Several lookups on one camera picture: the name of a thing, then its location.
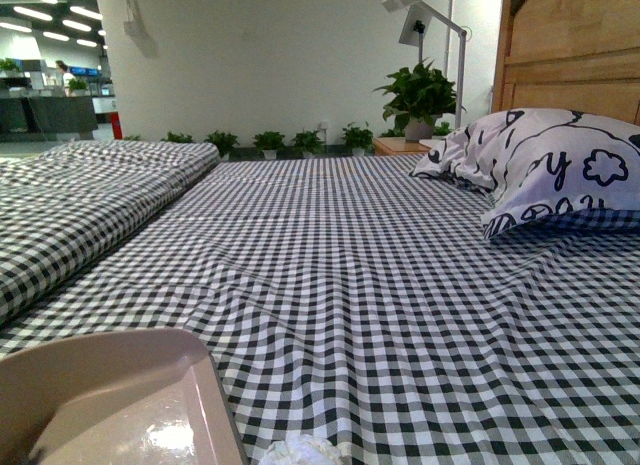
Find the black and white gingham sheet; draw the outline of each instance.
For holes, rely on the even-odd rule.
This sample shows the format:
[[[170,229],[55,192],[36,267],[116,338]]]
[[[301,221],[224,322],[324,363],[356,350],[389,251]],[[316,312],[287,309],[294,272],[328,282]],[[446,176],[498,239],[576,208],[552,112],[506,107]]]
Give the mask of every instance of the black and white gingham sheet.
[[[0,325],[217,161],[210,144],[80,141],[0,165]]]
[[[640,460],[640,238],[520,227],[416,157],[216,167],[0,331],[0,353],[180,327],[253,463],[328,438],[366,464]]]

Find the wooden headboard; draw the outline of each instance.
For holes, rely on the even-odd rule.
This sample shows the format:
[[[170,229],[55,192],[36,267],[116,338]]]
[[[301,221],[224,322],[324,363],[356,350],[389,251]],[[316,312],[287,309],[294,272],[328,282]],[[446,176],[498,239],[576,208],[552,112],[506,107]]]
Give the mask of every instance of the wooden headboard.
[[[640,0],[502,4],[493,111],[549,107],[640,125]]]

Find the red object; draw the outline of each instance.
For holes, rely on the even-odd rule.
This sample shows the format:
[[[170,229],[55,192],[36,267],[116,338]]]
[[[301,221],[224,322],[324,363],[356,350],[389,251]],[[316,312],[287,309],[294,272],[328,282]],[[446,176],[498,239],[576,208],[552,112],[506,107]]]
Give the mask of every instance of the red object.
[[[111,114],[111,129],[113,130],[113,138],[122,139],[122,127],[120,126],[120,115],[118,112]]]

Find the plastic tray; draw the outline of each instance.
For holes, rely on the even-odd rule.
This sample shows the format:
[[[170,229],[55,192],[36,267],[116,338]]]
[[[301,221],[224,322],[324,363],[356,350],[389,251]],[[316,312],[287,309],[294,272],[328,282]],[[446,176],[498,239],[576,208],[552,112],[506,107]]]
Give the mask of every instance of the plastic tray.
[[[0,463],[246,464],[207,349],[177,329],[86,335],[0,361]]]

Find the desk lamp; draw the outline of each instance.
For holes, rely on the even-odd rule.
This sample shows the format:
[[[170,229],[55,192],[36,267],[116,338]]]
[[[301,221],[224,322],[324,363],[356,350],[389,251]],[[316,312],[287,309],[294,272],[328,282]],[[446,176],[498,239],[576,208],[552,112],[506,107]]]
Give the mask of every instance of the desk lamp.
[[[404,28],[400,34],[400,43],[417,46],[420,63],[422,63],[422,43],[424,41],[424,33],[432,17],[437,18],[458,34],[458,37],[460,38],[460,49],[458,54],[458,80],[456,82],[455,127],[459,128],[462,119],[462,85],[464,78],[464,56],[467,45],[467,31],[453,23],[435,8],[427,5],[422,0],[385,0],[382,2],[382,5],[384,5],[384,8],[386,8],[388,12],[395,12],[409,7],[407,19],[405,20]]]

